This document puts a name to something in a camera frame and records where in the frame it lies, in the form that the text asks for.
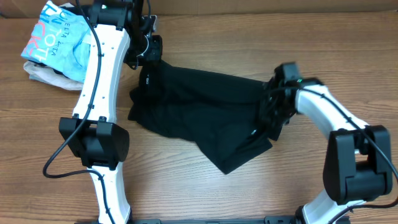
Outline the black t-shirt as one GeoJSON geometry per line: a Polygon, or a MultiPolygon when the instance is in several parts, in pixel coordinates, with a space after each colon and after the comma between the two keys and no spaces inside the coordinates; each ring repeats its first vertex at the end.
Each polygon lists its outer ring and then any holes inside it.
{"type": "Polygon", "coordinates": [[[128,119],[165,136],[194,142],[224,174],[272,147],[281,128],[259,120],[267,84],[222,73],[145,65],[129,95],[128,119]]]}

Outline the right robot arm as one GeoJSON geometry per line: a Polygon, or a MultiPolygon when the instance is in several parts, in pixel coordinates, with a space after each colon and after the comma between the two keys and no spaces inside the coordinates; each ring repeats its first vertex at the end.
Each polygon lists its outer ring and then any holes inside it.
{"type": "Polygon", "coordinates": [[[268,133],[295,114],[308,117],[328,141],[324,189],[294,215],[268,216],[265,223],[342,224],[357,208],[385,209],[373,200],[391,192],[397,169],[391,162],[391,137],[350,113],[317,78],[304,78],[296,63],[282,63],[264,88],[258,122],[268,133]]]}

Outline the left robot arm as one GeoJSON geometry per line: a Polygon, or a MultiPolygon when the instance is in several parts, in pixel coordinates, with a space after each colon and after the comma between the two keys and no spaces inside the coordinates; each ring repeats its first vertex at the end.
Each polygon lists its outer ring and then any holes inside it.
{"type": "Polygon", "coordinates": [[[81,160],[95,186],[97,223],[132,223],[124,189],[123,162],[129,133],[117,124],[116,100],[122,65],[135,70],[162,58],[157,16],[144,13],[149,1],[95,1],[88,10],[91,31],[85,82],[72,116],[61,118],[59,131],[81,160]]]}

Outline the light blue printed t-shirt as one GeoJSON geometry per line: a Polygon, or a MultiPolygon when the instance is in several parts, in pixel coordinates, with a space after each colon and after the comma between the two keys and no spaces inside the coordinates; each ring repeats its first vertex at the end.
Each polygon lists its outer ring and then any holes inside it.
{"type": "Polygon", "coordinates": [[[47,1],[21,57],[44,64],[83,83],[90,57],[91,31],[83,16],[47,1]]]}

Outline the beige folded garment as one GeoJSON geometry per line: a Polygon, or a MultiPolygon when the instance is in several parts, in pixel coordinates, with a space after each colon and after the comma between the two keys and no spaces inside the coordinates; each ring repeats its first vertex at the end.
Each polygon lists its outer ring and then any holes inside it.
{"type": "Polygon", "coordinates": [[[71,80],[64,75],[54,72],[54,70],[47,66],[41,66],[31,61],[26,61],[23,69],[29,74],[31,80],[46,83],[48,85],[56,86],[64,90],[80,91],[83,89],[83,84],[75,80],[71,80]]]}

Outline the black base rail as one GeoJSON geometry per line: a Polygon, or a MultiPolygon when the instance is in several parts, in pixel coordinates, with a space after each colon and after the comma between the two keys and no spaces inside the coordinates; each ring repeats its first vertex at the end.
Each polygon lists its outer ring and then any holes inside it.
{"type": "Polygon", "coordinates": [[[221,219],[221,220],[129,220],[130,224],[293,224],[293,216],[269,216],[262,219],[221,219]]]}

